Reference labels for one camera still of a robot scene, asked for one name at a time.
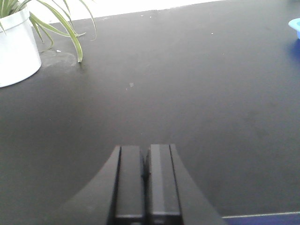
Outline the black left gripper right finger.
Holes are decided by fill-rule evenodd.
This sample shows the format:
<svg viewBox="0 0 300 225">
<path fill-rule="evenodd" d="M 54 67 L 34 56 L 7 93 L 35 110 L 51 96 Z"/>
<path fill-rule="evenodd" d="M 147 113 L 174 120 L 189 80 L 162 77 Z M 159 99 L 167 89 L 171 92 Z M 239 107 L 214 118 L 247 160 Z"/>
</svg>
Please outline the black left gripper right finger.
<svg viewBox="0 0 300 225">
<path fill-rule="evenodd" d="M 174 144 L 153 144 L 147 155 L 148 225 L 225 225 L 184 166 Z"/>
</svg>

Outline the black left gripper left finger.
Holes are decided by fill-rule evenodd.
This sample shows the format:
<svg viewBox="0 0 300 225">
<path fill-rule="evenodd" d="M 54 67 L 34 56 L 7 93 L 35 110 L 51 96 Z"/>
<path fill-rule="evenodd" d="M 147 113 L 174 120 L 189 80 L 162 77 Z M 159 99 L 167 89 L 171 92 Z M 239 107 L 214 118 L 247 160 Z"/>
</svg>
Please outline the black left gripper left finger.
<svg viewBox="0 0 300 225">
<path fill-rule="evenodd" d="M 117 146 L 96 176 L 55 213 L 57 225 L 143 225 L 143 157 Z"/>
</svg>

